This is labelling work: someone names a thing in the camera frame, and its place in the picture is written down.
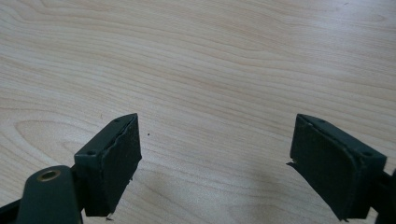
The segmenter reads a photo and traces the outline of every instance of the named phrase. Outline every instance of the wooden table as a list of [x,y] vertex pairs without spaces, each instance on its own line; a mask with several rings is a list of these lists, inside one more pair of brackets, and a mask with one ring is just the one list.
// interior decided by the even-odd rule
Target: wooden table
[[2,205],[130,113],[143,160],[114,223],[338,223],[285,164],[297,113],[396,168],[395,1],[3,0],[0,19]]

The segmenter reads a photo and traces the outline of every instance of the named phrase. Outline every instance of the light wood surface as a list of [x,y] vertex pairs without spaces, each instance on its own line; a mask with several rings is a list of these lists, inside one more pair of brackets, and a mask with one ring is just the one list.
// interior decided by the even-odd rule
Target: light wood surface
[[286,165],[295,116],[396,168],[396,2],[2,0],[0,87],[1,205],[138,113],[113,223],[338,223]]

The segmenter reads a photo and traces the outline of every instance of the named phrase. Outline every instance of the wood grain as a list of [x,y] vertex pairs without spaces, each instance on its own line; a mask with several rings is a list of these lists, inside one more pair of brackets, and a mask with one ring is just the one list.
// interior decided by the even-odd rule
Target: wood grain
[[1,1],[0,204],[138,113],[143,160],[114,223],[338,223],[285,164],[295,116],[390,173],[395,71],[391,0]]

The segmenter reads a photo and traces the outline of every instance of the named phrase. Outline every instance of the screw hole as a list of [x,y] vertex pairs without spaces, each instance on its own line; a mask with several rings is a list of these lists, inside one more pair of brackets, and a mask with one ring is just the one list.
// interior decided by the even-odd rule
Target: screw hole
[[89,156],[93,156],[93,155],[95,155],[95,152],[94,152],[94,151],[92,151],[92,150],[89,150],[89,151],[87,151],[87,155],[89,155]]
[[52,170],[52,171],[47,171],[43,174],[41,174],[37,180],[41,181],[41,182],[46,182],[46,181],[50,181],[52,179],[55,179],[56,177],[58,177],[58,175],[61,174],[61,171],[59,170]]

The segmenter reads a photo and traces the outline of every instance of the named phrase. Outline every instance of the table surface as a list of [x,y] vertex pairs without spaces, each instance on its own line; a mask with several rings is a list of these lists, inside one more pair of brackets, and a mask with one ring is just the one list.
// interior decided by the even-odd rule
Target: table surface
[[296,114],[391,173],[395,71],[391,0],[1,1],[0,204],[137,113],[143,160],[114,223],[338,223],[286,165]]

